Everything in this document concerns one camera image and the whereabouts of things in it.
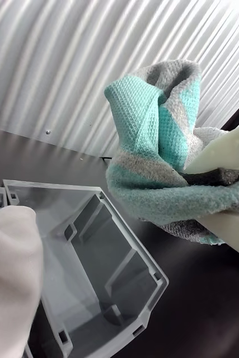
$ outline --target white corrugated panel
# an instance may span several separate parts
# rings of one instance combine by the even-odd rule
[[[0,129],[111,156],[105,86],[176,58],[203,70],[198,126],[221,127],[239,107],[239,1],[0,0]]]

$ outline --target white fabric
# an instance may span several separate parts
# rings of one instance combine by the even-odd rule
[[[43,247],[35,212],[0,210],[0,358],[21,358],[43,284]]]

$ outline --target dark brown surface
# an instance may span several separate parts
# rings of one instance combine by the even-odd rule
[[[102,159],[0,131],[0,185],[5,178],[107,193],[105,169]],[[239,358],[239,254],[174,238],[115,205],[170,279],[147,329],[115,357]]]

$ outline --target teal stripe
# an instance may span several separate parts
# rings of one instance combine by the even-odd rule
[[[188,156],[188,144],[184,134],[164,106],[159,107],[158,154],[175,170],[183,169]]]
[[[192,84],[186,87],[179,95],[186,115],[188,116],[189,129],[191,131],[194,129],[199,110],[199,86],[199,80],[193,81]]]

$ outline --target gray stripe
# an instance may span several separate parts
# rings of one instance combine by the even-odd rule
[[[165,186],[187,186],[186,180],[161,158],[159,161],[154,161],[119,150],[113,163],[149,180],[163,183]]]

